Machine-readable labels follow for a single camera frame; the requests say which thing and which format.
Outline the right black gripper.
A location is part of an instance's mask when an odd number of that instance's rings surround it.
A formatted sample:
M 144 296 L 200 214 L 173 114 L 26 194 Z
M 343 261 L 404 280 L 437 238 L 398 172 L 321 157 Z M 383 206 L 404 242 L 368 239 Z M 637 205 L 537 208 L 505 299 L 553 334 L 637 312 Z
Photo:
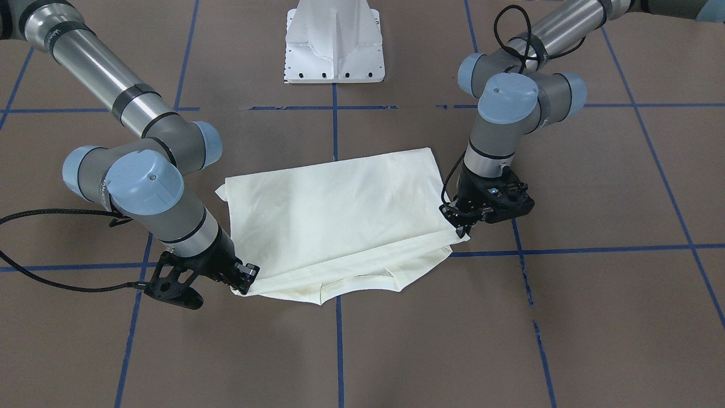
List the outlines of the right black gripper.
M 209 248 L 196 256 L 196 275 L 222 282 L 241 295 L 246 295 L 261 269 L 244 263 L 234 251 L 231 238 L 218 232 Z

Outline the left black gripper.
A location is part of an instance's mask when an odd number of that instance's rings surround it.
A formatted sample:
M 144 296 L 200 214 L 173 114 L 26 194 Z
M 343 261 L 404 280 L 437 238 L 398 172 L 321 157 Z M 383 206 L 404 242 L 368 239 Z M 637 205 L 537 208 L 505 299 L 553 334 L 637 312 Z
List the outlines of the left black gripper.
M 496 224 L 503 220 L 526 216 L 534 208 L 535 201 L 528 194 L 528 185 L 504 166 L 497 177 L 482 177 L 466 166 L 461 170 L 457 194 L 453 206 L 442 204 L 440 212 L 453 227 L 458 238 L 470 234 L 480 220 Z

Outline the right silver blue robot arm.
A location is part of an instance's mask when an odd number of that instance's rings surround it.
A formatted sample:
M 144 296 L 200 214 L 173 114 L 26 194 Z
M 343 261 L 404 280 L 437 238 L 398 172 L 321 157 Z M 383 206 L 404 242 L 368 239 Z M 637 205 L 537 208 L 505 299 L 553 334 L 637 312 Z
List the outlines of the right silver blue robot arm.
M 120 131 L 101 128 L 99 118 L 68 114 L 51 124 L 38 125 L 53 141 L 33 137 L 33 150 L 15 152 L 19 141 L 2 140 L 2 163 L 15 181 L 12 193 L 29 193 L 38 201 L 44 188 L 34 178 L 21 179 L 23 170 L 60 170 L 70 191 L 92 209 L 38 209 L 16 212 L 2 223 L 46 214 L 111 217 L 111 225 L 137 222 L 166 247 L 148 282 L 125 282 L 88 288 L 54 282 L 39 276 L 7 254 L 2 259 L 23 275 L 53 287 L 77 292 L 107 292 L 122 288 L 144 290 L 153 299 L 171 303 L 201 297 L 191 288 L 199 276 L 246 292 L 259 270 L 238 257 L 234 239 L 213 213 L 185 184 L 184 176 L 216 163 L 223 138 L 210 124 L 187 121 L 176 104 L 168 103 L 135 74 L 88 26 L 79 8 L 68 1 L 3 1 L 2 40 L 24 41 L 51 60 L 52 95 L 72 90 L 78 81 L 112 115 L 109 126 L 130 133 L 120 146 L 83 146 L 65 161 L 60 152 L 79 142 L 75 131 L 96 131 L 96 139 L 109 141 Z M 169 276 L 159 271 L 171 267 Z

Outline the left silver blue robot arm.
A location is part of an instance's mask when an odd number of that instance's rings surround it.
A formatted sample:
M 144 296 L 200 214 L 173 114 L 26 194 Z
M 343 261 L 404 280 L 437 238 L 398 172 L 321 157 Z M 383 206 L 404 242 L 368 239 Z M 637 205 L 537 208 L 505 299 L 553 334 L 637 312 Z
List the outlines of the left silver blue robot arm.
M 496 224 L 526 216 L 534 207 L 528 186 L 511 165 L 518 143 L 550 124 L 577 114 L 587 85 L 575 73 L 541 73 L 547 62 L 572 53 L 591 32 L 630 11 L 722 23 L 722 1 L 567 1 L 538 23 L 524 15 L 526 30 L 508 41 L 494 35 L 499 49 L 466 57 L 458 84 L 478 101 L 453 199 L 440 211 L 458 237 L 477 222 Z

